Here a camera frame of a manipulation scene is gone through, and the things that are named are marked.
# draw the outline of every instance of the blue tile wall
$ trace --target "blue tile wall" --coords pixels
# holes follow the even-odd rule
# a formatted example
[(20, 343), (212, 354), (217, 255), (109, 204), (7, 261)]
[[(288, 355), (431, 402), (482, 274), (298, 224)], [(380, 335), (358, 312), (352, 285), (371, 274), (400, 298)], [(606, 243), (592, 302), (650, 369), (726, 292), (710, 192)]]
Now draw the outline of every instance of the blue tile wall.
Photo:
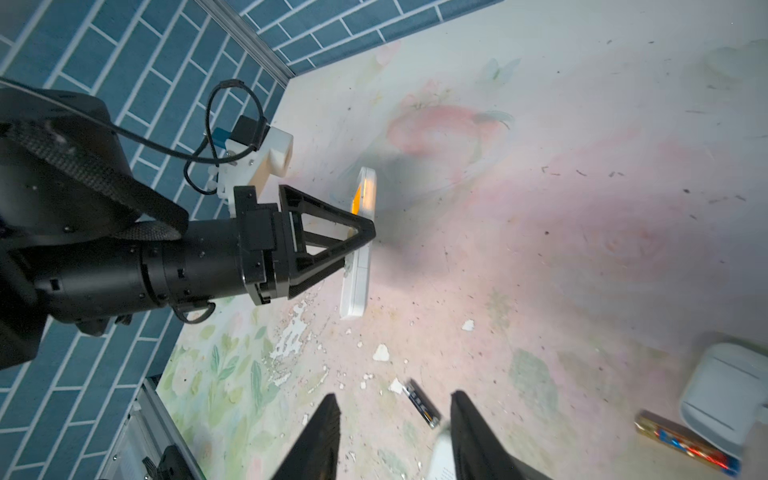
[[(0, 74), (95, 95), (112, 121), (177, 150), (202, 139), (207, 92), (218, 81), (243, 80), (270, 120), (283, 95), (194, 0), (7, 3)], [(263, 9), (292, 8), (282, 5)], [(303, 55), (299, 45), (294, 51)], [(242, 92), (220, 92), (211, 121), (231, 129), (241, 114), (255, 111)], [(121, 143), (134, 176), (184, 205), (190, 217), (228, 216), (218, 197), (203, 198), (184, 185), (184, 162)], [(191, 176), (200, 184), (210, 179), (205, 165), (193, 167)], [(51, 321), (35, 360), (0, 370), (0, 478), (96, 478), (138, 384), (162, 373), (180, 331), (169, 309), (137, 313), (129, 326), (111, 325), (99, 338)]]
[(501, 0), (227, 0), (295, 74)]

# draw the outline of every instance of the battery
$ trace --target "battery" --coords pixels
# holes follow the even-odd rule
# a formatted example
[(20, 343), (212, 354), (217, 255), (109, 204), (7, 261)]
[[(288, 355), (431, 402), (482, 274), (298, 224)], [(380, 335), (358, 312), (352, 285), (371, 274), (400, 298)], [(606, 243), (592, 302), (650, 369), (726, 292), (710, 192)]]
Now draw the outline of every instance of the battery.
[(437, 408), (424, 395), (421, 387), (413, 379), (410, 379), (408, 384), (405, 385), (405, 391), (413, 406), (416, 407), (422, 418), (427, 422), (427, 425), (433, 429), (440, 425), (440, 412), (437, 411)]

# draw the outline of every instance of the black cable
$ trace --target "black cable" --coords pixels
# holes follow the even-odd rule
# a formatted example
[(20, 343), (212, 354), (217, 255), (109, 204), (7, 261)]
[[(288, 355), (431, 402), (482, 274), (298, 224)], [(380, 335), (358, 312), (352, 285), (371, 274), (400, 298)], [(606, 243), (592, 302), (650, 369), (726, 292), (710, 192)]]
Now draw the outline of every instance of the black cable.
[(197, 317), (197, 318), (196, 318), (196, 319), (194, 319), (194, 320), (190, 320), (190, 319), (188, 319), (188, 318), (187, 318), (187, 316), (186, 316), (186, 315), (184, 315), (184, 313), (183, 313), (183, 312), (181, 312), (181, 311), (180, 311), (180, 310), (179, 310), (177, 307), (175, 307), (175, 306), (172, 306), (170, 309), (174, 311), (174, 315), (176, 315), (176, 318), (178, 318), (179, 320), (181, 320), (181, 322), (182, 322), (182, 323), (186, 323), (186, 324), (188, 324), (188, 325), (197, 325), (198, 323), (202, 323), (202, 322), (204, 322), (204, 321), (208, 320), (208, 318), (209, 318), (211, 315), (213, 315), (213, 314), (214, 314), (214, 310), (216, 310), (216, 303), (213, 303), (213, 302), (208, 302), (208, 303), (206, 304), (206, 309), (205, 309), (205, 311), (203, 312), (203, 314), (202, 314), (202, 315), (200, 315), (199, 317)]
[[(200, 155), (203, 153), (203, 150), (205, 149), (206, 145), (210, 145), (210, 152), (213, 155), (213, 158), (218, 160), (218, 155), (216, 153), (216, 146), (214, 145), (214, 138), (210, 131), (210, 111), (214, 104), (214, 99), (216, 98), (216, 94), (219, 93), (220, 90), (225, 90), (228, 88), (240, 88), (245, 90), (246, 93), (253, 99), (253, 102), (256, 104), (257, 109), (259, 111), (259, 122), (256, 127), (256, 132), (254, 133), (253, 140), (251, 141), (252, 145), (256, 145), (254, 148), (255, 151), (258, 151), (261, 147), (261, 142), (263, 140), (263, 129), (266, 125), (266, 118), (264, 117), (264, 110), (261, 107), (261, 102), (259, 101), (259, 98), (256, 96), (256, 94), (253, 93), (253, 90), (248, 88), (247, 85), (245, 85), (242, 81), (237, 79), (232, 80), (225, 80), (220, 82), (214, 89), (210, 92), (210, 95), (208, 95), (208, 103), (205, 107), (205, 138), (200, 143), (200, 146), (195, 150), (195, 152), (192, 155)], [(228, 161), (234, 161), (234, 157), (228, 157)], [(195, 190), (201, 195), (214, 195), (216, 193), (216, 189), (214, 190), (203, 190), (202, 188), (198, 187), (190, 178), (189, 170), (190, 166), (192, 165), (192, 161), (187, 161), (187, 163), (184, 164), (184, 179), (187, 181), (187, 184), (189, 184), (190, 187), (192, 187), (192, 190)], [(216, 181), (219, 180), (219, 175), (216, 175)]]
[[(261, 142), (261, 132), (263, 131), (263, 125), (266, 122), (266, 118), (263, 116), (263, 109), (261, 108), (261, 103), (259, 102), (259, 99), (253, 93), (253, 91), (250, 90), (250, 88), (248, 88), (245, 84), (243, 84), (242, 81), (239, 81), (239, 80), (226, 80), (226, 81), (223, 81), (223, 82), (219, 83), (216, 86), (216, 88), (218, 88), (219, 90), (221, 88), (225, 88), (225, 87), (222, 87), (222, 85), (223, 84), (227, 84), (227, 82), (239, 82), (239, 84), (232, 84), (231, 86), (226, 86), (226, 88), (242, 88), (243, 90), (248, 92), (248, 94), (251, 96), (251, 98), (256, 102), (256, 105), (257, 105), (257, 107), (259, 109), (260, 120), (259, 120), (259, 127), (257, 127), (258, 135), (254, 138), (254, 140), (258, 141), (258, 142)], [(28, 95), (31, 95), (32, 97), (40, 98), (41, 100), (45, 100), (48, 103), (56, 105), (59, 108), (63, 108), (66, 111), (70, 111), (73, 114), (79, 115), (80, 117), (83, 117), (84, 119), (90, 121), (93, 124), (96, 124), (96, 125), (98, 125), (100, 127), (107, 128), (108, 130), (111, 130), (111, 131), (113, 131), (115, 133), (118, 133), (118, 134), (122, 135), (123, 137), (129, 138), (129, 139), (131, 139), (131, 140), (133, 140), (133, 141), (135, 141), (135, 142), (137, 142), (139, 144), (144, 145), (145, 147), (149, 147), (152, 150), (159, 151), (162, 154), (170, 155), (171, 157), (175, 157), (175, 158), (181, 158), (183, 160), (194, 161), (194, 162), (197, 162), (199, 164), (212, 164), (212, 165), (219, 164), (219, 159), (217, 159), (217, 158), (196, 157), (194, 155), (189, 155), (189, 154), (185, 154), (185, 153), (180, 152), (180, 151), (171, 150), (168, 147), (164, 147), (164, 146), (162, 146), (160, 144), (156, 144), (153, 141), (148, 140), (148, 139), (146, 139), (146, 138), (144, 138), (144, 137), (142, 137), (140, 135), (137, 135), (137, 134), (135, 134), (134, 132), (132, 132), (130, 130), (126, 130), (123, 127), (118, 127), (117, 125), (111, 123), (110, 121), (104, 121), (104, 120), (101, 120), (100, 118), (96, 118), (96, 117), (90, 115), (88, 112), (82, 111), (82, 110), (80, 110), (79, 108), (76, 108), (76, 107), (72, 107), (70, 104), (68, 104), (66, 102), (63, 102), (63, 101), (61, 101), (61, 100), (59, 100), (57, 98), (49, 97), (47, 94), (43, 93), (43, 91), (34, 89), (32, 87), (28, 87), (25, 84), (19, 83), (19, 82), (14, 81), (14, 80), (11, 80), (9, 78), (5, 78), (5, 77), (0, 76), (0, 84), (5, 85), (6, 87), (14, 88), (15, 90), (24, 92), (24, 93), (26, 93)], [(210, 135), (207, 135), (207, 136), (209, 137), (208, 138), (209, 141), (213, 140), (213, 138), (210, 137)], [(237, 161), (237, 160), (239, 160), (241, 158), (245, 158), (251, 152), (257, 150), (258, 147), (259, 147), (259, 144), (254, 142), (251, 145), (249, 145), (245, 150), (241, 151), (239, 154), (233, 155), (232, 157), (228, 157), (227, 161)]]
[[(202, 152), (206, 145), (208, 145), (208, 139), (203, 138), (203, 141), (200, 142), (200, 146), (197, 148), (197, 150), (194, 151), (193, 155), (199, 155), (200, 152)], [(203, 190), (202, 188), (198, 187), (194, 184), (192, 179), (190, 178), (190, 166), (192, 165), (192, 161), (187, 160), (187, 163), (184, 164), (184, 179), (187, 181), (190, 187), (192, 187), (192, 190), (195, 190), (200, 195), (214, 195), (216, 193), (216, 189), (213, 190)], [(219, 181), (219, 174), (216, 174), (216, 181)]]

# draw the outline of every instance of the green leaf pattern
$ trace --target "green leaf pattern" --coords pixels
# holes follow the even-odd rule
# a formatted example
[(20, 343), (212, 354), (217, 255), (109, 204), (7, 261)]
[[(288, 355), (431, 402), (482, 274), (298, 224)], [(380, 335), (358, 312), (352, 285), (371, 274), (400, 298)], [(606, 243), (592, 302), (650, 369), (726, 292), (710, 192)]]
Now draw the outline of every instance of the green leaf pattern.
[[(274, 382), (264, 382), (264, 376), (270, 374), (273, 365), (269, 354), (274, 345), (267, 335), (267, 327), (256, 325), (258, 314), (255, 310), (252, 321), (249, 333), (232, 336), (230, 331), (215, 337), (219, 327), (212, 324), (197, 334), (198, 340), (193, 349), (177, 345), (158, 387), (164, 402), (169, 399), (177, 406), (173, 418), (187, 442), (202, 442), (194, 453), (200, 456), (200, 465), (206, 476), (224, 474), (226, 478), (243, 478), (250, 464), (249, 455), (284, 442), (263, 427), (257, 428), (261, 425), (266, 407), (280, 394), (280, 387)], [(191, 361), (197, 371), (193, 371), (189, 390), (177, 396), (172, 385), (176, 365), (181, 358), (185, 358), (182, 363), (187, 366)], [(216, 447), (200, 440), (206, 438), (205, 435), (195, 439), (198, 432), (214, 429), (223, 431), (227, 438), (233, 440), (227, 443), (223, 464), (210, 461), (211, 449), (215, 452)], [(223, 467), (224, 472), (210, 472), (211, 468), (216, 468), (215, 465)]]

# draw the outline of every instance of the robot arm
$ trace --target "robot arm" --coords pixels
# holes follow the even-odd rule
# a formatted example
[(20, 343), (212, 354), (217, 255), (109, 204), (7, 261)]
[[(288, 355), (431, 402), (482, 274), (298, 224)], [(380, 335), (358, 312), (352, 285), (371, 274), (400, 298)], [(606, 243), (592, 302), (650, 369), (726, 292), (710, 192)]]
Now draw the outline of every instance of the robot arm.
[[(277, 129), (255, 151), (240, 144), (231, 157), (239, 170), (221, 165), (231, 218), (187, 222), (183, 208), (133, 179), (119, 128), (105, 122), (104, 103), (85, 94), (0, 90), (0, 369), (35, 357), (47, 315), (91, 335), (112, 317), (126, 323), (165, 306), (185, 322), (187, 312), (207, 309), (200, 322), (223, 296), (249, 293), (260, 305), (299, 295), (376, 235), (371, 220), (285, 185), (280, 208), (258, 203), (269, 174), (285, 174), (290, 161), (292, 138)], [(227, 148), (255, 138), (258, 123), (241, 117)], [(155, 220), (137, 222), (142, 214)], [(302, 214), (356, 233), (305, 232)]]

